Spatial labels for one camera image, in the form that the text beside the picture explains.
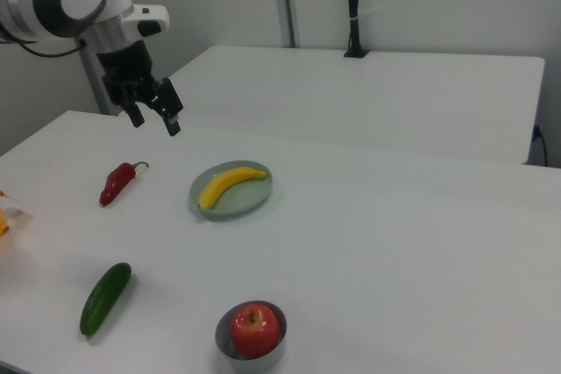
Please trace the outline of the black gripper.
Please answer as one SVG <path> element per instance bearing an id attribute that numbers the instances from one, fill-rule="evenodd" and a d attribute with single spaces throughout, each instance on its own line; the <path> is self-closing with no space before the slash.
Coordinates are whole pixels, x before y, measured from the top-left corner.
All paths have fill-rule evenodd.
<path id="1" fill-rule="evenodd" d="M 168 78 L 154 79 L 153 61 L 143 40 L 118 51 L 98 53 L 96 57 L 104 71 L 102 81 L 110 101 L 116 106 L 127 106 L 125 114 L 135 128 L 145 122 L 136 102 L 151 102 L 152 110 L 160 115 L 171 137 L 181 131 L 181 99 Z"/>

